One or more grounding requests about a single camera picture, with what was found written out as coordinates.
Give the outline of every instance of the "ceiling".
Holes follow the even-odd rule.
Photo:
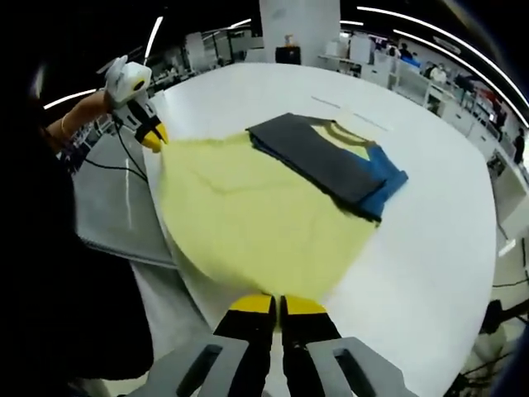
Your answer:
[[[43,103],[65,95],[102,85],[95,71],[123,54],[145,53],[150,32],[158,16],[164,15],[151,54],[180,44],[186,34],[230,26],[252,18],[258,28],[259,1],[214,2],[133,2],[126,7],[92,1],[87,4],[47,5],[42,12],[28,17],[23,26],[31,42],[22,45],[41,47],[47,59]],[[428,28],[400,18],[362,12],[357,6],[377,7],[400,12],[430,22],[469,42],[500,65],[529,97],[529,74],[524,74],[520,40],[516,34],[525,30],[524,15],[512,0],[341,0],[341,19],[362,21],[373,32],[391,34],[393,29],[406,31],[433,41]],[[461,58],[485,73],[511,100],[523,109],[521,101],[482,60],[466,51]]]

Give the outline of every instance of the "yellow cloth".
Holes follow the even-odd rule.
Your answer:
[[[169,233],[202,273],[221,283],[320,299],[376,227],[343,213],[254,149],[247,132],[222,141],[172,141],[162,161],[160,203]]]

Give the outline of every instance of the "white round table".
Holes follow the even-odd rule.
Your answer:
[[[474,344],[493,281],[495,209],[479,151],[415,103],[323,69],[232,65],[154,102],[172,140],[224,137],[292,112],[338,120],[375,139],[406,170],[409,181],[387,203],[381,226],[322,304],[342,337],[359,338],[399,367],[412,392],[443,395]],[[144,155],[160,218],[160,157]],[[170,237],[168,243],[175,251]],[[183,280],[214,328],[245,291],[218,285],[184,262]],[[278,339],[265,388],[273,397],[288,395]]]

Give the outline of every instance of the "white pillar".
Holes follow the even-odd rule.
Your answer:
[[[267,62],[275,62],[276,47],[293,35],[301,47],[301,63],[318,66],[326,43],[340,36],[340,0],[260,0]]]

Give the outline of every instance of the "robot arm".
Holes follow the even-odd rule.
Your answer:
[[[127,60],[126,55],[117,58],[105,74],[112,115],[135,132],[138,142],[157,153],[169,139],[147,95],[152,70]]]

